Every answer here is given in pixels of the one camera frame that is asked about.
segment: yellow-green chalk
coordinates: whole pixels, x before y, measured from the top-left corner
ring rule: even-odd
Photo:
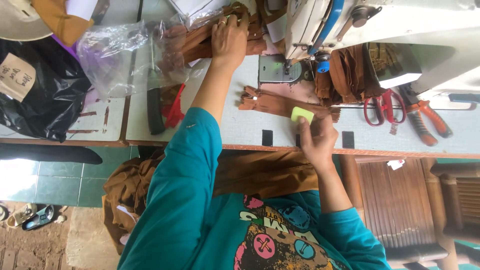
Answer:
[[[303,116],[308,120],[308,124],[312,124],[313,115],[314,115],[314,113],[309,111],[309,110],[302,109],[300,107],[294,107],[293,110],[292,110],[291,119],[295,123],[300,123],[299,122],[299,116]]]

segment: black tape strip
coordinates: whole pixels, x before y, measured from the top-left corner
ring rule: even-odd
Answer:
[[[295,145],[296,145],[298,148],[301,148],[300,134],[296,134],[296,135],[295,135]]]
[[[262,145],[263,146],[273,146],[273,131],[272,130],[262,130]]]
[[[342,131],[342,147],[355,149],[355,136],[353,131]]]

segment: sewing machine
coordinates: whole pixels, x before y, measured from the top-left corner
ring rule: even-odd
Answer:
[[[326,71],[334,49],[408,43],[422,69],[414,91],[480,91],[478,1],[289,0],[286,16],[287,71],[303,59]]]

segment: teal long-sleeve shirt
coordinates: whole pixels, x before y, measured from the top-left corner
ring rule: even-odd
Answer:
[[[318,191],[212,199],[220,129],[190,108],[165,149],[118,269],[390,269],[355,209],[322,214]]]

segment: brick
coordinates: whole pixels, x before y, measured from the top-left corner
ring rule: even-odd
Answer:
[[[59,270],[61,254],[47,254],[44,270]]]
[[[43,269],[43,261],[32,251],[19,250],[17,254],[17,266],[24,266],[32,269]]]
[[[60,270],[73,270],[73,267],[67,264],[67,254],[62,254]]]
[[[1,270],[13,270],[15,268],[15,250],[5,250]]]

